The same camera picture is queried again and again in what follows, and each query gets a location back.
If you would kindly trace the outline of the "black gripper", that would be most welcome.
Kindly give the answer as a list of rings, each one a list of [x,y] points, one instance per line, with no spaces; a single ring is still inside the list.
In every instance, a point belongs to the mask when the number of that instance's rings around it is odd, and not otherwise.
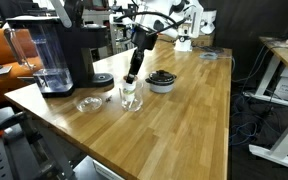
[[[140,26],[135,26],[131,35],[131,42],[138,48],[134,51],[126,82],[132,84],[138,74],[144,59],[144,50],[152,50],[155,46],[157,35],[151,35]]]

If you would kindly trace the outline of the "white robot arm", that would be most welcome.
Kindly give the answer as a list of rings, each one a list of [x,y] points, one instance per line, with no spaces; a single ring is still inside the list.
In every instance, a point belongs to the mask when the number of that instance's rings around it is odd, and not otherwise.
[[[178,28],[187,23],[188,36],[197,38],[204,8],[199,0],[139,0],[135,13],[116,13],[109,16],[111,24],[133,26],[131,42],[133,52],[126,82],[132,84],[144,60],[144,52],[152,50],[158,34],[181,37]]]

